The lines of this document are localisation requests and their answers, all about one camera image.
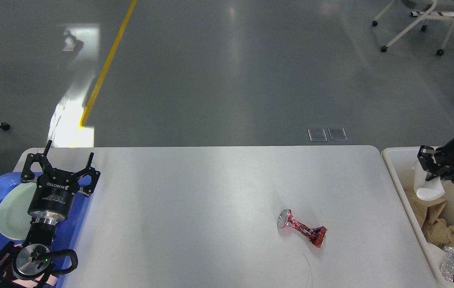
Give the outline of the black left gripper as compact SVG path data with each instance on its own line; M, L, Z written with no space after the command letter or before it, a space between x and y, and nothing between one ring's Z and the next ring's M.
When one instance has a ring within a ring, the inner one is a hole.
M49 140L42 153L28 153L20 180L23 183L36 180L32 166L34 163L39 164L43 174L37 178L37 187L27 213L33 218L41 218L45 213L56 214L57 221L61 222L68 219L76 193L85 197L93 195L101 172L92 166L94 153L90 153L85 168L78 172L55 171L47 158L52 143ZM81 186L80 180L84 178L88 182Z

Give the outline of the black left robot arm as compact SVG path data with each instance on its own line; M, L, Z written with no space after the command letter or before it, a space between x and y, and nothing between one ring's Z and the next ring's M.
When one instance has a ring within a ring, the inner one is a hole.
M59 226L71 215L76 195L90 197L101 173L92 166L93 152L80 171L53 167L48 160L51 145L49 140L43 152L26 157L20 182L35 189L26 210L30 224L21 244L10 240L0 249L0 287L50 288L51 277L78 266L73 249L56 250L53 243Z

